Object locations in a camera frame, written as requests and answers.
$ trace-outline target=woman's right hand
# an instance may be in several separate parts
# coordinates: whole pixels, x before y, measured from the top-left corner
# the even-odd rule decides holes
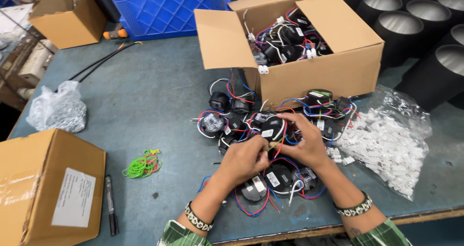
[[[295,146],[282,145],[282,149],[280,150],[282,154],[297,159],[316,172],[318,168],[331,163],[331,160],[325,153],[324,143],[321,138],[321,130],[319,130],[316,125],[310,123],[301,113],[278,113],[277,117],[295,122],[303,135],[303,140]]]

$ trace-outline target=black marker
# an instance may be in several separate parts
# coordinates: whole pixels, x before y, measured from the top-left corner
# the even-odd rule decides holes
[[[111,231],[111,236],[115,236],[119,234],[119,226],[113,205],[113,190],[111,189],[111,176],[109,174],[105,176],[105,184],[106,195],[108,197],[109,230]]]

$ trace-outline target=tattoo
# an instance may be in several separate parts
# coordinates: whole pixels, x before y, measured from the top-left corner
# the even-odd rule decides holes
[[[356,228],[351,228],[349,233],[350,233],[351,237],[353,237],[353,238],[358,236],[358,235],[361,235],[361,231],[359,229],[356,229]]]

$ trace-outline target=green patterned sleeve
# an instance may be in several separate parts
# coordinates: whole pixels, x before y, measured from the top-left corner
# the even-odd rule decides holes
[[[211,243],[177,221],[170,220],[156,246],[211,246]]]
[[[412,246],[390,219],[351,239],[353,246]]]

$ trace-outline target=woman's left hand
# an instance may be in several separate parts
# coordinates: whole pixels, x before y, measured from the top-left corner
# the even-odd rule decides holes
[[[269,142],[260,135],[243,143],[232,144],[214,175],[227,182],[232,189],[269,167],[268,148]]]

